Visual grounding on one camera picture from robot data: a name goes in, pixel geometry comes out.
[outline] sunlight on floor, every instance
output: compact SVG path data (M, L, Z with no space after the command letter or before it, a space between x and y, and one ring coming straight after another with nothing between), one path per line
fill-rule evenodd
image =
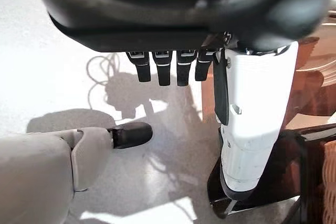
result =
M192 201L189 197L154 207L142 212L138 212L126 217L118 217L109 213L94 213L85 211L80 220L96 219L109 224L129 224L129 223L193 223L197 219L193 209Z

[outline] white floor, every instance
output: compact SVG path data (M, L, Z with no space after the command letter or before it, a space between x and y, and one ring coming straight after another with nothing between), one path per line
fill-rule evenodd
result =
M202 122L200 83L179 88L173 75L159 87L152 67L152 82L140 84L125 54L67 38L40 0L0 0L0 136L134 119L153 126L148 144L111 153L104 175L75 196L69 224L280 223L290 202L216 218L206 182L218 125Z

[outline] black plastic cover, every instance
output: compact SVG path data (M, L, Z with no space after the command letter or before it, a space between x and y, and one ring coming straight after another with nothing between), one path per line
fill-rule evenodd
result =
M152 127L144 122L131 122L108 129L112 132L113 147L125 149L147 143L153 136Z
M93 50L200 48L229 31L242 45L270 51L310 34L329 0L43 0L54 24Z

